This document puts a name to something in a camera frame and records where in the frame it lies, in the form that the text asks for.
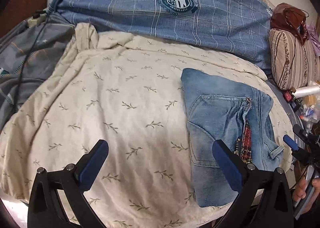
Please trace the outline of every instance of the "silver bolt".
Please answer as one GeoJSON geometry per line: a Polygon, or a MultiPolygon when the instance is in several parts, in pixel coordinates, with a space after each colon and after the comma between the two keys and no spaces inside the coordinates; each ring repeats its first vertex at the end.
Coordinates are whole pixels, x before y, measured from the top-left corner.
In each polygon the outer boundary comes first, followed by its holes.
{"type": "Polygon", "coordinates": [[[278,173],[280,173],[280,174],[283,174],[283,173],[284,173],[283,169],[280,168],[280,167],[277,167],[277,171],[278,171],[278,173]]]}
{"type": "Polygon", "coordinates": [[[39,167],[39,168],[37,169],[37,173],[38,173],[38,174],[41,174],[42,172],[44,172],[44,168],[43,168],[43,167],[39,167]]]}
{"type": "Polygon", "coordinates": [[[256,169],[256,166],[254,164],[252,164],[252,163],[249,163],[247,165],[247,168],[250,169],[250,170],[254,170],[254,169],[256,169]]]}
{"type": "Polygon", "coordinates": [[[75,164],[72,164],[72,163],[66,166],[66,170],[73,170],[74,168],[75,168],[75,164]]]}

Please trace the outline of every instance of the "hand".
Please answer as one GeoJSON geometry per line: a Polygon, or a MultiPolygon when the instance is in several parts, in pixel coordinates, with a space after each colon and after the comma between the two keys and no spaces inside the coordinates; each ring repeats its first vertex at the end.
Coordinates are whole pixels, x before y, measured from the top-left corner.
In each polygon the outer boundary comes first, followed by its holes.
{"type": "MultiPolygon", "coordinates": [[[[309,203],[304,208],[302,214],[308,212],[311,209],[312,204],[320,194],[320,177],[313,179],[312,185],[315,188],[315,191],[313,192],[313,195],[311,196],[309,203]]],[[[299,183],[297,184],[296,189],[293,192],[292,198],[294,201],[298,201],[299,199],[304,199],[306,197],[307,186],[308,186],[308,183],[303,176],[299,181],[299,183]]]]}

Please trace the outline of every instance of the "gray clothing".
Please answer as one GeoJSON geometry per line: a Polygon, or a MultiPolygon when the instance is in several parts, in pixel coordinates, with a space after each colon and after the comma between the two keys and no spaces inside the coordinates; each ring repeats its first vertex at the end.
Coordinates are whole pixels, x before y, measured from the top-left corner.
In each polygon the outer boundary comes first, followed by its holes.
{"type": "MultiPolygon", "coordinates": [[[[0,39],[0,131],[16,112],[12,108],[20,70],[43,25],[28,28],[24,20],[0,39]]],[[[50,14],[25,64],[18,107],[52,74],[73,32],[74,26],[58,13],[50,14]]]]}

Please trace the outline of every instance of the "open zipper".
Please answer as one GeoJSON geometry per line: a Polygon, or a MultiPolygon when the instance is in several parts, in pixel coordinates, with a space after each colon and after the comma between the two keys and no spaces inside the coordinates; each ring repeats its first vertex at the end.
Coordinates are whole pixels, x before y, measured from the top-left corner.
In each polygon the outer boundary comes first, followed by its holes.
{"type": "MultiPolygon", "coordinates": [[[[251,98],[247,97],[248,108],[251,108],[251,98]]],[[[251,153],[251,128],[249,121],[244,117],[244,129],[242,133],[242,139],[240,137],[236,140],[235,154],[237,154],[244,163],[252,163],[251,153]]]]}

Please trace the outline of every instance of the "cream floral blanket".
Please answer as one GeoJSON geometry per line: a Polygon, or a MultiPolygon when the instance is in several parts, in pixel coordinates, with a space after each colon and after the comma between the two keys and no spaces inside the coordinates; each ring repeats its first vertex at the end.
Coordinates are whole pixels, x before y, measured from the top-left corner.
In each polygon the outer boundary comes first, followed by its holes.
{"type": "MultiPolygon", "coordinates": [[[[0,186],[28,202],[39,166],[61,170],[99,139],[109,156],[85,197],[106,227],[198,227],[226,207],[200,208],[191,185],[180,76],[195,68],[249,84],[274,99],[276,142],[291,123],[265,74],[234,55],[124,32],[97,34],[80,23],[52,76],[0,135],[0,186]]],[[[62,197],[71,221],[76,217],[62,197]]]]}

